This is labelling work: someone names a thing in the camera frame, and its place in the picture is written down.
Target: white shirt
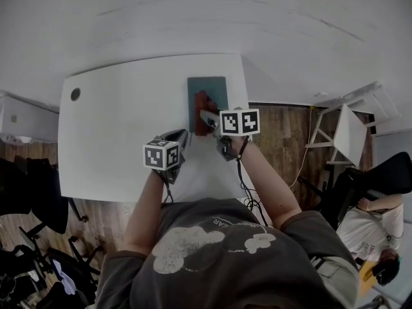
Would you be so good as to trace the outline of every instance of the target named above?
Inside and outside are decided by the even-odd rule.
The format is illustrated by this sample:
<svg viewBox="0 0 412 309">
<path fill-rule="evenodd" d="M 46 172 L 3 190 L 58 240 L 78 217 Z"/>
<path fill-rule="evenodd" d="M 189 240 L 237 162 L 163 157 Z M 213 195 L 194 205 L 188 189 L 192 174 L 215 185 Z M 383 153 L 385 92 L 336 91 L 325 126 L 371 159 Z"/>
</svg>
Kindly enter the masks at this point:
<svg viewBox="0 0 412 309">
<path fill-rule="evenodd" d="M 363 260 L 378 261 L 384 249 L 396 250 L 399 247 L 400 240 L 397 238 L 401 238 L 404 233 L 404 205 L 384 214 L 365 212 L 354 207 L 346 213 L 336 232 L 352 254 Z M 393 237 L 390 244 L 387 236 Z"/>
</svg>

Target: white table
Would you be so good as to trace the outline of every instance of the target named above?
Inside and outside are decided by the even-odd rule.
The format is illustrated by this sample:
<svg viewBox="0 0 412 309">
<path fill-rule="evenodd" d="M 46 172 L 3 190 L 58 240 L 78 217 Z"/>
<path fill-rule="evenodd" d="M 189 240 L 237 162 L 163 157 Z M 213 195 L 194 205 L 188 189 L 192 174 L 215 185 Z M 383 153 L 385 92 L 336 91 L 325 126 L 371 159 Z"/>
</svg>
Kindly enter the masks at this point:
<svg viewBox="0 0 412 309">
<path fill-rule="evenodd" d="M 137 201 L 150 169 L 142 145 L 189 127 L 187 78 L 226 77 L 229 108 L 247 108 L 240 55 L 162 57 L 89 71 L 64 82 L 59 119 L 59 172 L 63 196 Z M 71 93 L 80 88 L 80 97 Z M 192 136 L 184 153 L 175 200 L 244 197 L 236 162 L 226 162 L 216 141 Z M 243 179 L 251 182 L 243 170 Z"/>
<path fill-rule="evenodd" d="M 339 121 L 333 139 L 320 129 L 320 125 L 323 115 L 337 108 L 324 110 L 319 114 L 314 133 L 306 147 L 313 148 L 333 146 L 335 151 L 333 152 L 332 159 L 327 162 L 328 164 L 353 164 L 356 167 L 359 167 L 368 128 L 346 104 L 343 104 L 340 108 L 341 114 L 339 115 Z M 328 141 L 314 143 L 318 133 Z M 348 159 L 348 161 L 335 161 L 337 152 L 340 152 L 346 159 Z"/>
</svg>

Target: red object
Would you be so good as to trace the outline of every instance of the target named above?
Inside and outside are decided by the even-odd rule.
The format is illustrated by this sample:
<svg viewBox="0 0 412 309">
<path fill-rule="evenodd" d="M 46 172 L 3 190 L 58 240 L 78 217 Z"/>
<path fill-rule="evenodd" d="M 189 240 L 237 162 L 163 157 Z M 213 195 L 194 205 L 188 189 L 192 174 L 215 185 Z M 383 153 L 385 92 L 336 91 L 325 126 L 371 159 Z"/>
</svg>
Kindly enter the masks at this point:
<svg viewBox="0 0 412 309">
<path fill-rule="evenodd" d="M 204 90 L 194 94 L 194 113 L 196 115 L 194 134 L 196 136 L 206 136 L 208 133 L 213 133 L 214 131 L 213 128 L 209 127 L 203 119 L 200 118 L 201 110 L 218 113 L 218 105 L 207 96 Z"/>
</svg>

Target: seated person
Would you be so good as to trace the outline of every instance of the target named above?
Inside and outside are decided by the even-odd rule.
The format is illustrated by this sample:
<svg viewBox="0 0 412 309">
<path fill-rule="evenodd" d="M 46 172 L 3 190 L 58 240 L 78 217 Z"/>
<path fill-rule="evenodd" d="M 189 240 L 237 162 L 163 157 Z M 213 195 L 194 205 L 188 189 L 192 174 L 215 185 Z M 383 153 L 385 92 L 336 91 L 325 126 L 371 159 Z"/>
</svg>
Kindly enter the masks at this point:
<svg viewBox="0 0 412 309">
<path fill-rule="evenodd" d="M 96 309 L 353 308 L 356 264 L 336 232 L 318 212 L 301 211 L 253 142 L 231 145 L 274 227 L 236 199 L 162 208 L 164 181 L 151 172 L 123 250 L 104 259 Z"/>
<path fill-rule="evenodd" d="M 376 261 L 373 275 L 380 285 L 390 283 L 399 271 L 397 249 L 404 233 L 404 205 L 400 194 L 385 196 L 376 191 L 362 198 L 345 215 L 337 229 L 354 259 Z"/>
</svg>

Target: office chair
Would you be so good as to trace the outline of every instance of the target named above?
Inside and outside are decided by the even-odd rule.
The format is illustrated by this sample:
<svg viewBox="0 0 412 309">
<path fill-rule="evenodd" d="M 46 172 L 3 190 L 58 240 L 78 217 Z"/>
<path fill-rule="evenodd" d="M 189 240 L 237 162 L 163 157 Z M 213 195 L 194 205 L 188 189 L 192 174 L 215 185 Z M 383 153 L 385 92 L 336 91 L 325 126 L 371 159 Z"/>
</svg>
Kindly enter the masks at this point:
<svg viewBox="0 0 412 309">
<path fill-rule="evenodd" d="M 63 284 L 56 282 L 47 295 L 36 304 L 36 309 L 84 309 L 87 306 L 77 292 L 68 295 Z"/>
<path fill-rule="evenodd" d="M 26 175 L 14 163 L 0 159 L 0 215 L 30 213 L 28 188 Z"/>
<path fill-rule="evenodd" d="M 59 262 L 61 265 L 61 271 L 69 276 L 76 286 L 76 294 L 78 295 L 81 303 L 85 306 L 89 306 L 95 302 L 95 292 L 97 290 L 97 281 L 94 280 L 91 274 L 100 275 L 100 272 L 90 266 L 91 260 L 94 258 L 95 254 L 103 250 L 103 247 L 97 247 L 90 255 L 87 260 L 83 260 L 82 256 L 79 254 L 77 249 L 74 246 L 76 237 L 71 237 L 69 239 L 70 247 L 77 259 L 67 255 L 66 253 L 61 252 L 60 250 L 55 250 L 54 248 L 49 248 L 47 250 L 48 258 L 50 264 L 53 267 L 53 270 L 59 279 L 62 280 L 62 277 L 59 274 L 55 266 L 55 261 Z"/>
<path fill-rule="evenodd" d="M 59 171 L 50 165 L 48 159 L 24 159 L 16 156 L 15 164 L 27 176 L 32 212 L 42 221 L 29 231 L 22 227 L 19 227 L 19 230 L 26 244 L 37 253 L 37 259 L 46 265 L 45 257 L 36 243 L 37 234 L 45 227 L 64 234 L 68 221 L 68 205 L 72 207 L 79 221 L 87 222 L 88 219 L 80 216 L 73 198 L 61 195 Z"/>
<path fill-rule="evenodd" d="M 42 267 L 36 258 L 36 253 L 24 245 L 16 246 L 13 251 L 0 251 L 0 274 L 15 277 L 25 272 L 34 270 L 39 277 L 37 284 L 40 289 L 46 288 L 44 272 L 49 270 L 49 266 Z"/>
<path fill-rule="evenodd" d="M 0 308 L 20 308 L 21 301 L 24 301 L 34 293 L 39 293 L 41 289 L 29 276 L 14 278 L 3 275 L 0 286 Z"/>
<path fill-rule="evenodd" d="M 412 162 L 406 152 L 392 156 L 385 162 L 369 171 L 348 168 L 341 173 L 333 185 L 333 168 L 328 184 L 320 191 L 308 180 L 299 177 L 304 183 L 321 197 L 315 210 L 321 211 L 328 223 L 337 229 L 350 207 L 355 206 L 362 197 L 374 200 L 367 194 L 368 190 L 383 194 L 405 194 L 412 191 Z"/>
</svg>

